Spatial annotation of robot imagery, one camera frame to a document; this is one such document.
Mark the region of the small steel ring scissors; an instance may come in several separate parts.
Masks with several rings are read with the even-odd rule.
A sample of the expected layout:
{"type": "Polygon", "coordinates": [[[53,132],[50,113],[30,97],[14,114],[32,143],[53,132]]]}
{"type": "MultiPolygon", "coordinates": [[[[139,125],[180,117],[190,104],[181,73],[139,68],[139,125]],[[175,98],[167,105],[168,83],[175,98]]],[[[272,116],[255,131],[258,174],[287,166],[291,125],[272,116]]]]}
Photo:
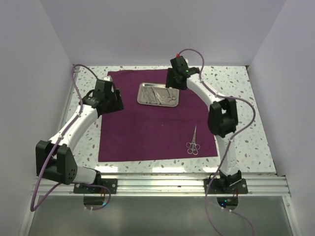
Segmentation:
{"type": "Polygon", "coordinates": [[[176,96],[173,94],[173,92],[170,90],[170,88],[166,88],[168,92],[168,101],[174,101],[176,100],[176,96]]]}

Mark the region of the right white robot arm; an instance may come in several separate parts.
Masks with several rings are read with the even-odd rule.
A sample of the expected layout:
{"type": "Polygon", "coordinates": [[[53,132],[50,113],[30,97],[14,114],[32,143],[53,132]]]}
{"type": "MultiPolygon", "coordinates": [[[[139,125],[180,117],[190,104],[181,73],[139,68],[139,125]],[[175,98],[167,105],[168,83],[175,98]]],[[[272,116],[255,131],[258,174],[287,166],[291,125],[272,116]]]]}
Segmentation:
{"type": "Polygon", "coordinates": [[[168,68],[166,87],[186,90],[190,89],[209,108],[208,128],[215,136],[220,155],[219,178],[212,177],[209,185],[212,189],[219,188],[225,193],[232,192],[237,183],[242,180],[242,174],[237,164],[235,144],[232,135],[238,125],[236,100],[226,98],[208,86],[201,79],[198,68],[188,69],[168,68]]]}

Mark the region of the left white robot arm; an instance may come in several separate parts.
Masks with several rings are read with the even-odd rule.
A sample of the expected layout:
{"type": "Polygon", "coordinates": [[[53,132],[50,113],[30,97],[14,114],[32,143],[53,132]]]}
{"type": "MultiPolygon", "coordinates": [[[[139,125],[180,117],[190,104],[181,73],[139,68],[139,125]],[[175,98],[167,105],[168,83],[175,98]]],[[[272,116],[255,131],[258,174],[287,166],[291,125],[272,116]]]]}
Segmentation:
{"type": "Polygon", "coordinates": [[[101,190],[102,180],[97,170],[79,166],[73,151],[86,130],[103,114],[124,109],[118,89],[106,92],[91,90],[79,102],[70,120],[48,141],[39,141],[35,147],[36,175],[57,183],[85,184],[91,193],[101,190]]]}

